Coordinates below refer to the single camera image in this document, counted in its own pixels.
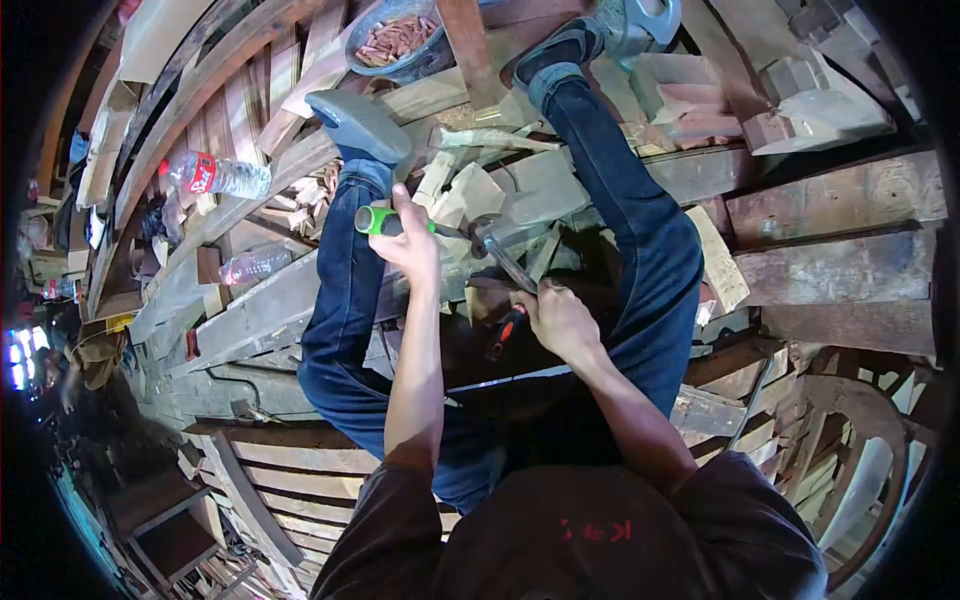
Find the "gray shoe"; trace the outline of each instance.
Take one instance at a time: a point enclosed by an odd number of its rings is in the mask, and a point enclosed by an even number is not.
[[[514,86],[527,91],[544,68],[561,62],[574,65],[590,62],[600,56],[603,48],[603,26],[588,16],[578,16],[520,59],[514,69]]]
[[[345,89],[325,89],[304,101],[323,121],[344,161],[372,158],[396,165],[413,150],[410,137],[370,100]]]

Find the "green chisel handle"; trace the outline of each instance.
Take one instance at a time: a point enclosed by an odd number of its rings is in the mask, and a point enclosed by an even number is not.
[[[387,235],[395,237],[403,233],[400,215],[392,208],[384,206],[360,206],[353,215],[353,226],[357,231],[368,235]],[[426,228],[435,232],[436,225],[429,221]]]

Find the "black t-shirt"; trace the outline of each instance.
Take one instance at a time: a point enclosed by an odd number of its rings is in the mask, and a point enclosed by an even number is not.
[[[513,473],[446,544],[429,482],[382,465],[311,591],[349,598],[823,598],[797,512],[725,452],[666,498],[624,467]]]

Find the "water bottle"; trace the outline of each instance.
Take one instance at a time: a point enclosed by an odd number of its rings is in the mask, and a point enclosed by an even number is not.
[[[270,168],[185,150],[164,158],[157,172],[183,192],[260,200],[270,191]]]
[[[77,286],[73,279],[48,279],[43,284],[43,298],[45,300],[56,300],[57,298],[72,298],[77,300]]]
[[[290,251],[283,242],[274,242],[249,252],[238,254],[220,268],[220,282],[237,285],[259,281],[290,264]]]

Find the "gray bucket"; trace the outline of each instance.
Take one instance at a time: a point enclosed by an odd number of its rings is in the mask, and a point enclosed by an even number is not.
[[[420,48],[387,66],[369,67],[356,58],[356,51],[367,42],[367,35],[375,23],[383,23],[387,19],[403,18],[411,14],[429,18],[437,24],[437,30]],[[440,22],[440,15],[433,2],[385,0],[383,4],[361,19],[347,38],[347,64],[361,75],[383,77],[404,85],[450,68],[454,64],[454,59],[450,42],[446,39],[444,25]]]

